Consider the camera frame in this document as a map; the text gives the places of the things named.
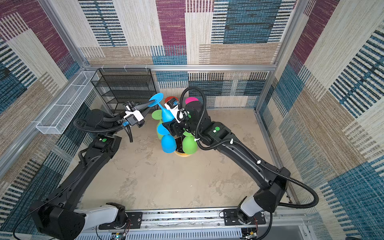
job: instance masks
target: beige floor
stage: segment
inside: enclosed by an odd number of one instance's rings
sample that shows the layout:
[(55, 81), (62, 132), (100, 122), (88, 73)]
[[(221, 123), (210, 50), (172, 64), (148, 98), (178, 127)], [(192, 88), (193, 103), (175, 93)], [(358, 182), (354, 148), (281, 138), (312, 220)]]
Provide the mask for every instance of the beige floor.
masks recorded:
[[(272, 163), (251, 109), (209, 110), (251, 150)], [(198, 150), (189, 157), (161, 150), (156, 124), (150, 116), (142, 128), (132, 127), (134, 142), (122, 137), (119, 151), (87, 188), (82, 208), (117, 202), (127, 209), (176, 209), (236, 206), (258, 186), (223, 154)]]

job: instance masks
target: black cable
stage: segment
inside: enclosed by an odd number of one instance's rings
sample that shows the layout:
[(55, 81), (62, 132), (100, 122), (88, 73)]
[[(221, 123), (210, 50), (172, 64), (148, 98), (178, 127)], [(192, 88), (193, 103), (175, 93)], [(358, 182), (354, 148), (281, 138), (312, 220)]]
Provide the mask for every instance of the black cable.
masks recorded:
[(126, 221), (125, 223), (127, 224), (127, 226), (126, 226), (125, 229), (124, 229), (123, 235), (125, 234), (125, 231), (127, 230), (128, 226), (129, 226), (129, 229), (128, 229), (128, 232), (129, 232), (129, 230), (131, 229), (131, 223), (132, 223), (132, 222), (131, 222), (130, 219), (128, 219), (128, 222)]
[(87, 150), (88, 150), (88, 148), (83, 149), (83, 150), (79, 151), (79, 153), (78, 153), (78, 156), (79, 156), (79, 159), (80, 159), (80, 164), (81, 164), (81, 167), (83, 169), (87, 168), (87, 162), (85, 161), (85, 158), (83, 157), (83, 153), (86, 152)]
[(277, 176), (280, 176), (280, 177), (282, 177), (282, 178), (284, 178), (284, 179), (286, 179), (286, 180), (288, 180), (288, 181), (290, 181), (290, 182), (292, 182), (292, 183), (294, 183), (294, 184), (304, 188), (305, 190), (309, 191), (312, 194), (312, 196), (313, 196), (313, 201), (308, 203), (308, 204), (287, 204), (287, 203), (284, 203), (284, 202), (279, 202), (279, 206), (292, 207), (292, 208), (296, 208), (296, 209), (308, 209), (308, 208), (316, 206), (317, 203), (319, 202), (319, 196), (317, 195), (315, 190), (313, 190), (308, 185), (306, 185), (306, 184), (304, 184), (304, 183), (302, 183), (300, 181), (297, 181), (296, 179), (284, 176), (283, 174), (281, 174), (279, 172), (275, 172), (272, 169), (270, 169), (269, 167), (264, 166), (262, 163), (260, 163), (259, 165), (261, 165), (266, 170), (276, 174)]
[(263, 235), (256, 238), (255, 240), (261, 240), (261, 239), (265, 238), (267, 236), (267, 234), (269, 233), (269, 230), (271, 230), (271, 227), (272, 227), (272, 213), (270, 213), (269, 224), (268, 224), (268, 228), (266, 229), (265, 233), (263, 233)]
[(133, 142), (131, 126), (130, 126), (130, 125), (127, 125), (126, 127), (127, 127), (127, 128), (125, 128), (125, 131), (126, 131), (127, 134), (128, 134), (129, 142)]
[[(199, 121), (198, 121), (198, 123), (197, 123), (196, 131), (195, 131), (195, 138), (197, 139), (197, 140), (196, 140), (196, 143), (197, 143), (197, 145), (199, 146), (199, 148), (201, 148), (202, 150), (207, 151), (207, 150), (214, 149), (214, 148), (220, 146), (221, 144), (223, 144), (223, 143), (225, 143), (225, 142), (231, 142), (231, 141), (232, 141), (232, 143), (235, 143), (235, 144), (239, 145), (239, 146), (242, 147), (246, 152), (248, 152), (248, 153), (252, 156), (252, 158), (256, 161), (256, 163), (257, 163), (258, 161), (263, 162), (263, 159), (262, 159), (262, 158), (260, 158), (260, 157), (257, 156), (256, 154), (254, 154), (254, 153), (253, 153), (253, 152), (252, 152), (246, 145), (244, 145), (243, 143), (238, 142), (238, 141), (236, 141), (236, 140), (232, 140), (232, 139), (223, 139), (223, 140), (221, 140), (220, 142), (218, 142), (218, 143), (216, 143), (216, 144), (214, 144), (214, 145), (210, 145), (210, 146), (208, 146), (208, 147), (204, 147), (204, 146), (201, 145), (200, 140), (199, 140), (200, 137), (201, 137), (201, 134), (200, 134), (200, 124), (201, 124), (201, 121), (203, 120), (203, 117), (204, 117), (204, 114), (205, 114), (205, 111), (206, 111), (206, 108), (207, 108), (207, 105), (206, 105), (206, 96), (205, 96), (204, 92), (203, 92), (200, 88), (198, 88), (198, 87), (187, 87), (187, 88), (181, 93), (181, 96), (180, 96), (180, 106), (182, 107), (182, 100), (183, 100), (184, 95), (185, 95), (189, 90), (191, 90), (191, 89), (197, 90), (197, 91), (201, 94), (201, 96), (202, 96), (202, 98), (203, 98), (203, 111), (202, 111), (202, 113), (201, 113), (201, 115), (200, 115), (200, 119), (199, 119)], [(293, 179), (293, 178), (284, 176), (283, 174), (281, 174), (281, 173), (279, 173), (279, 172), (275, 172), (274, 170), (272, 170), (272, 169), (268, 168), (267, 166), (263, 165), (262, 163), (257, 164), (257, 165), (260, 165), (260, 166), (262, 166), (264, 169), (266, 169), (266, 170), (268, 170), (268, 171), (270, 171), (270, 172), (272, 172), (272, 173), (274, 173), (274, 174), (276, 174), (276, 175), (278, 175), (278, 176), (280, 176), (280, 177), (282, 177), (282, 178), (284, 178), (284, 179), (286, 179), (286, 180), (288, 180), (288, 181), (290, 181), (290, 182), (292, 182), (292, 183), (294, 183), (294, 184), (296, 184), (296, 185), (298, 185), (298, 186), (304, 188), (305, 190), (309, 191), (309, 192), (312, 194), (312, 196), (313, 196), (313, 201), (312, 201), (311, 203), (308, 203), (308, 204), (301, 204), (301, 205), (299, 205), (299, 204), (287, 204), (287, 203), (280, 202), (280, 203), (279, 203), (279, 206), (283, 206), (283, 207), (292, 207), (292, 208), (298, 208), (298, 209), (306, 209), (306, 208), (311, 208), (311, 207), (316, 206), (317, 203), (319, 202), (319, 196), (318, 196), (317, 193), (316, 193), (312, 188), (310, 188), (308, 185), (306, 185), (306, 184), (304, 184), (304, 183), (302, 183), (302, 182), (300, 182), (300, 181), (298, 181), (298, 180), (296, 180), (296, 179)]]
[(69, 188), (72, 184), (74, 184), (77, 180), (79, 180), (79, 178), (80, 178), (82, 175), (83, 175), (83, 174), (81, 173), (81, 175), (80, 175), (78, 178), (76, 178), (75, 181), (73, 181), (70, 185), (68, 185), (67, 187), (65, 187), (63, 190), (61, 190), (60, 194), (54, 196), (53, 198), (51, 198), (51, 200), (49, 200), (49, 201), (47, 201), (47, 202), (41, 204), (39, 207), (35, 208), (35, 209), (32, 210), (30, 213), (28, 213), (27, 216), (25, 216), (23, 219), (21, 219), (21, 220), (16, 224), (15, 228), (13, 229), (13, 233), (12, 233), (12, 234), (13, 234), (13, 237), (14, 237), (15, 239), (17, 239), (17, 240), (21, 240), (20, 238), (16, 237), (16, 234), (15, 234), (16, 229), (17, 229), (17, 227), (20, 225), (20, 223), (22, 223), (22, 222), (23, 222), (27, 217), (29, 217), (34, 211), (40, 209), (42, 206), (44, 206), (45, 204), (49, 203), (50, 201), (52, 201), (53, 199), (57, 198), (58, 196), (61, 196), (61, 194), (62, 194), (67, 188)]
[(184, 118), (187, 116), (187, 113), (184, 112), (185, 114), (183, 114), (183, 118), (180, 118), (180, 113), (182, 112), (182, 109), (183, 109), (183, 98), (184, 98), (184, 95), (185, 95), (190, 89), (196, 89), (196, 87), (187, 87), (187, 88), (184, 89), (184, 91), (181, 93), (180, 101), (179, 101), (179, 108), (180, 108), (180, 110), (177, 112), (177, 115), (176, 115), (176, 118), (177, 118), (179, 121), (184, 120)]
[(111, 127), (111, 128), (107, 128), (107, 129), (88, 129), (86, 127), (82, 127), (81, 125), (78, 124), (79, 121), (82, 121), (82, 122), (86, 122), (84, 119), (75, 119), (73, 121), (73, 125), (81, 130), (81, 131), (84, 131), (84, 132), (114, 132), (114, 131), (117, 131), (117, 130), (121, 130), (123, 128), (122, 125), (120, 126), (116, 126), (116, 127)]
[(97, 233), (97, 226), (95, 227), (95, 231), (96, 231), (96, 235), (97, 235), (97, 237), (98, 237), (100, 240), (102, 240), (101, 237), (99, 236), (99, 234)]

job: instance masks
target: metal rail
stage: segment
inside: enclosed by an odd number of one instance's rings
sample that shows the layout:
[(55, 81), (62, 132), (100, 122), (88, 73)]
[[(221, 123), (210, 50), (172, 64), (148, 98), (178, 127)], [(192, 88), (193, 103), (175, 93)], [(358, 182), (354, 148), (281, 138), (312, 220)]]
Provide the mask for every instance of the metal rail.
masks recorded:
[(59, 33), (60, 38), (68, 48), (69, 52), (72, 54), (73, 58), (80, 66), (80, 68), (84, 67), (85, 58), (83, 54), (80, 52), (79, 48), (74, 44), (72, 38), (69, 36), (67, 30), (65, 29), (63, 23), (58, 17), (57, 12), (52, 7), (49, 0), (38, 0), (44, 12), (47, 14), (48, 18), (51, 20), (52, 25), (55, 27), (56, 31)]
[(41, 121), (43, 116), (51, 109), (55, 102), (62, 96), (62, 94), (71, 86), (77, 76), (81, 74), (79, 72), (75, 73), (72, 78), (67, 82), (67, 84), (61, 89), (60, 92), (50, 101), (49, 104), (37, 115), (37, 117), (24, 129), (23, 132), (13, 141), (11, 146), (1, 155), (0, 157), (0, 178), (10, 169), (12, 164), (19, 158), (23, 151), (28, 147), (31, 141), (36, 137), (39, 130), (37, 130), (36, 125)]
[[(226, 226), (220, 212), (223, 209), (235, 209), (236, 207), (195, 208), (195, 209), (159, 209), (159, 210), (129, 210), (126, 212), (142, 212), (140, 229), (143, 230), (180, 230), (180, 229), (210, 229), (210, 228), (244, 228), (256, 225)], [(259, 225), (267, 227), (269, 213), (265, 212), (266, 223)], [(273, 213), (272, 226), (306, 226), (310, 225), (303, 209), (278, 207)], [(93, 232), (87, 229), (84, 233)], [(100, 230), (100, 232), (116, 232), (116, 230)]]
[(93, 65), (85, 66), (86, 71), (103, 68), (148, 68), (152, 71), (274, 71), (275, 64), (259, 65)]

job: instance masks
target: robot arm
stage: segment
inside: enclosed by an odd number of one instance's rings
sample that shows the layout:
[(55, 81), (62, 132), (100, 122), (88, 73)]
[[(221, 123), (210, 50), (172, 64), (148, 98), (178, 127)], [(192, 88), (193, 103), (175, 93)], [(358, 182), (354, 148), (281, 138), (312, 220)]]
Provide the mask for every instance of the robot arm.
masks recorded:
[(163, 123), (163, 126), (166, 127), (173, 136), (181, 136), (184, 129), (196, 135), (197, 123), (201, 118), (202, 120), (199, 127), (201, 132), (199, 135), (200, 141), (207, 146), (217, 145), (217, 147), (212, 147), (212, 149), (232, 159), (248, 173), (260, 187), (258, 192), (251, 197), (247, 197), (240, 203), (237, 209), (237, 217), (240, 222), (243, 224), (250, 223), (253, 216), (262, 210), (274, 212), (281, 198), (284, 196), (287, 188), (287, 180), (261, 167), (258, 162), (262, 162), (264, 166), (287, 177), (290, 176), (289, 170), (285, 167), (278, 169), (265, 162), (245, 147), (227, 126), (221, 122), (211, 121), (208, 113), (203, 111), (203, 105), (200, 101), (190, 102), (185, 106), (185, 110), (190, 117), (181, 121), (174, 119), (171, 122)]
[(88, 148), (79, 152), (80, 162), (64, 182), (44, 201), (31, 205), (30, 214), (39, 232), (60, 240), (73, 240), (83, 229), (104, 223), (112, 223), (116, 228), (127, 224), (125, 207), (117, 203), (86, 210), (75, 208), (96, 174), (119, 149), (121, 137), (113, 134), (124, 128), (132, 142), (130, 126), (144, 125), (144, 117), (151, 109), (148, 105), (153, 102), (127, 103), (126, 111), (116, 116), (94, 109), (85, 119), (74, 121), (79, 130), (98, 134)]

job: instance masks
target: metal bracket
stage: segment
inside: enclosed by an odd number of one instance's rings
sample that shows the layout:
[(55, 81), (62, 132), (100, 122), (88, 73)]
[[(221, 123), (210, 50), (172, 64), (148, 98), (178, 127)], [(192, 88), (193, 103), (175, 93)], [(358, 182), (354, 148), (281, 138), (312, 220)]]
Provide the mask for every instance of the metal bracket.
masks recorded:
[(312, 226), (301, 225), (299, 229), (304, 240), (317, 240)]
[[(224, 209), (223, 214), (224, 214), (224, 224), (226, 226), (241, 225), (241, 222), (239, 222), (239, 219), (237, 218), (236, 209)], [(254, 218), (256, 219), (257, 224), (265, 224), (266, 223), (264, 214), (262, 214), (261, 212), (256, 213), (254, 215)], [(255, 224), (256, 224), (255, 220), (252, 220), (247, 225), (255, 225)]]
[[(127, 215), (128, 219), (131, 220), (131, 227), (130, 227), (130, 229), (140, 229), (140, 227), (141, 227), (141, 219), (142, 219), (142, 214), (143, 213), (142, 212), (125, 212), (125, 214)], [(112, 223), (101, 224), (101, 225), (99, 225), (99, 229), (100, 230), (110, 230), (110, 229), (116, 230), (116, 228), (114, 227), (114, 223), (113, 222)]]

